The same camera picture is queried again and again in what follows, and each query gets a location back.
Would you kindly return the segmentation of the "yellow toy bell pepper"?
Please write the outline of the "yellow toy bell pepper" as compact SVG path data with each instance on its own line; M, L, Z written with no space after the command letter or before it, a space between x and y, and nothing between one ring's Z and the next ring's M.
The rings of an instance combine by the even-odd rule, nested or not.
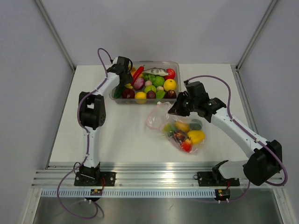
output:
M188 138L193 145L201 143L205 139L205 134L202 130L192 130L187 133Z

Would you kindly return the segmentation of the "red toy pear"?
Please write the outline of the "red toy pear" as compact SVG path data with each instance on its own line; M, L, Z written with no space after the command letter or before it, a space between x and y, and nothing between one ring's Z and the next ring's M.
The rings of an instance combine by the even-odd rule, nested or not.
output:
M192 141L190 139L186 139L180 144L180 147L183 151L189 153L192 150Z

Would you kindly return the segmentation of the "dark green toy avocado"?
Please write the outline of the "dark green toy avocado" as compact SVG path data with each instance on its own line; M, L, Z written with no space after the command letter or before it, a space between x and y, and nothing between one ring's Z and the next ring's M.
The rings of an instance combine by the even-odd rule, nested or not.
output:
M203 124L199 119L192 119L189 123L190 130L202 130Z

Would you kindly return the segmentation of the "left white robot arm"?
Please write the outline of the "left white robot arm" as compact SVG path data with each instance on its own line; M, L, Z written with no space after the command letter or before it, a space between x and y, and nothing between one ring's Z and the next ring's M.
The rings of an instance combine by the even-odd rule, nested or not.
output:
M112 66L105 68L106 77L98 87L91 92L81 92L77 110L79 125L85 130L84 146L86 146L84 161L76 173L76 186L95 186L101 181L99 149L100 129L106 120L105 96L114 88L123 87L133 81L130 69L133 63L130 59L119 56L112 61Z

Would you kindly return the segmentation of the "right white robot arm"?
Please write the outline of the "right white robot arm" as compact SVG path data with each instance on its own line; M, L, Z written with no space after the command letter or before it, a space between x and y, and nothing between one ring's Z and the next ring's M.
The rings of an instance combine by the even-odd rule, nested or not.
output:
M178 94L168 111L171 115L187 117L195 112L199 117L221 129L247 156L246 161L222 161L212 168L212 180L223 185L228 179L247 178L260 186L283 169L282 146L277 140L268 141L245 127L230 112L228 104L210 98L204 85L185 82L186 91Z

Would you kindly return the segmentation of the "clear zip top bag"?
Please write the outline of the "clear zip top bag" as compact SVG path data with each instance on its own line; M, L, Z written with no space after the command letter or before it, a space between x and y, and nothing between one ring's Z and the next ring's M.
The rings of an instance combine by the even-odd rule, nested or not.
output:
M171 104L169 102L158 102L156 107L150 112L149 116L147 117L145 125L149 130L151 130L155 134L158 134L166 138L175 148L182 152L185 152L180 147L180 144L182 142L176 141L172 137L174 132L180 131L176 128L175 121L180 121L189 124L192 119L176 115L170 115L168 114L170 108ZM205 143L205 139L199 144L192 145L192 150L191 152L189 152L189 154L195 153L200 147L202 147Z

